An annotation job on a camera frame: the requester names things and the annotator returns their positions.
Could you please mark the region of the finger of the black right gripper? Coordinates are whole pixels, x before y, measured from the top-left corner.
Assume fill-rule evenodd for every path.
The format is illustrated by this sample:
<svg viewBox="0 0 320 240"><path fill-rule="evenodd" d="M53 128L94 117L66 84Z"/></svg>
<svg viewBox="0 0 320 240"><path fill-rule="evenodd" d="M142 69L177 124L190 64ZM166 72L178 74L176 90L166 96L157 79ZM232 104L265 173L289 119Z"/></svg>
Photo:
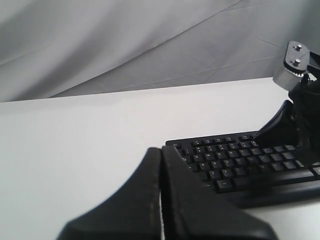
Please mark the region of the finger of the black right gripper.
<svg viewBox="0 0 320 240"><path fill-rule="evenodd" d="M296 115L291 101L283 102L271 120L255 134L254 141L263 148L298 144Z"/></svg>

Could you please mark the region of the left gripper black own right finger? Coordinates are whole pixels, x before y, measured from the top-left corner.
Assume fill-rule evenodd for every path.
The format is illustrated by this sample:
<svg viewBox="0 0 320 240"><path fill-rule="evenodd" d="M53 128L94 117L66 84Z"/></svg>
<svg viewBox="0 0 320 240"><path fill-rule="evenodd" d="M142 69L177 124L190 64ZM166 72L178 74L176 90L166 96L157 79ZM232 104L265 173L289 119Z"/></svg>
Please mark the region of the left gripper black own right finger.
<svg viewBox="0 0 320 240"><path fill-rule="evenodd" d="M166 240L276 240L271 225L220 198L172 146L161 149L160 195Z"/></svg>

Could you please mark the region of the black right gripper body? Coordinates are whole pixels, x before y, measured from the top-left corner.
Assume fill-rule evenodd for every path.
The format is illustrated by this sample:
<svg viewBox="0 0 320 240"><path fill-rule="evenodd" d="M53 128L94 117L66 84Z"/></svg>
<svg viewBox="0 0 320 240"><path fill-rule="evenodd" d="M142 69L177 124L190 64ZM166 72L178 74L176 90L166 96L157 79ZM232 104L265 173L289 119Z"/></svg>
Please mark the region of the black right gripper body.
<svg viewBox="0 0 320 240"><path fill-rule="evenodd" d="M320 161L320 55L309 53L305 73L288 96L293 101L298 133L297 157L303 165Z"/></svg>

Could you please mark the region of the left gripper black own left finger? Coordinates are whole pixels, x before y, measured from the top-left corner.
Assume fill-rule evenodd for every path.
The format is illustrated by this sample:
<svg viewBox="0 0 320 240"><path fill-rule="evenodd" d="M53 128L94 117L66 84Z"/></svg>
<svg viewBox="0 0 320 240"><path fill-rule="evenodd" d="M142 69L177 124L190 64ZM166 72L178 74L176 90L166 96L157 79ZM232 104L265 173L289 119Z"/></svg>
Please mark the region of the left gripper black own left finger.
<svg viewBox="0 0 320 240"><path fill-rule="evenodd" d="M131 177L107 200L69 221L59 240L159 240L162 153L149 148Z"/></svg>

